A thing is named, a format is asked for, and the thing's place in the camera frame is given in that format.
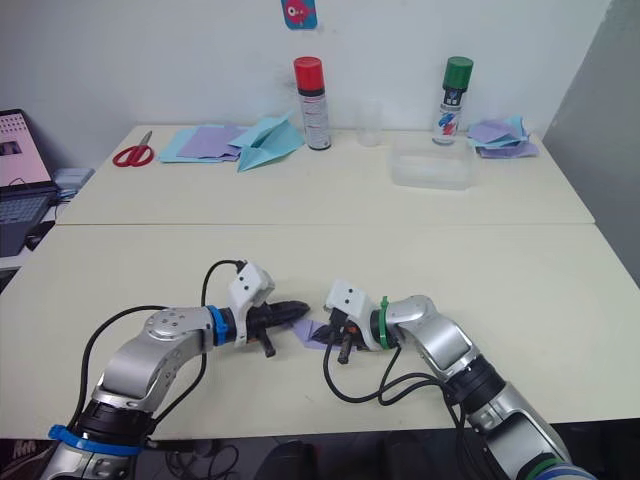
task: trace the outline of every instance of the robotic arm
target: robotic arm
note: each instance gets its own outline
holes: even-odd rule
[[[58,445],[40,478],[132,478],[132,461],[157,424],[152,416],[186,362],[231,342],[259,341],[271,357],[266,329],[309,311],[298,301],[267,304],[274,287],[267,272],[247,263],[229,288],[228,308],[167,308],[151,315],[111,358],[77,423],[52,427],[49,436]]]
[[[362,290],[337,280],[325,308],[331,311],[332,328],[337,324],[342,332],[340,363],[348,362],[354,342],[375,351],[393,347],[398,339],[411,341],[435,376],[454,392],[455,403],[467,412],[467,420],[508,478],[536,478],[543,469],[553,468],[593,478],[566,465],[571,457],[560,436],[428,297],[415,295],[392,303],[385,297],[377,306]]]

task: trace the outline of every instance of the white bracket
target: white bracket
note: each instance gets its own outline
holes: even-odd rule
[[[369,350],[382,350],[378,342],[373,339],[371,333],[371,313],[378,308],[367,294],[345,280],[336,280],[331,286],[331,291],[325,302],[325,309],[338,309],[347,314],[347,320],[355,323],[365,345]]]
[[[247,263],[229,286],[229,308],[236,324],[236,347],[247,343],[247,312],[251,307],[262,305],[275,286],[269,274],[253,263]]]

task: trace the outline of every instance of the spray can label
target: spray can label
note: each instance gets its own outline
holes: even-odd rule
[[[307,145],[316,150],[331,146],[329,133],[329,112],[324,94],[307,97],[300,95],[302,122]]]
[[[436,137],[452,137],[456,134],[461,110],[462,107],[440,104],[439,115],[434,127]]]

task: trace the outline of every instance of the scissors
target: scissors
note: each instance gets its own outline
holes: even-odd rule
[[[113,164],[117,167],[142,167],[153,160],[153,149],[147,145],[151,138],[151,133],[151,130],[149,130],[138,145],[125,148],[113,157]]]

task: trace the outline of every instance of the laptop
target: laptop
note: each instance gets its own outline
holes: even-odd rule
[[[56,193],[24,112],[0,111],[0,257],[20,252]]]

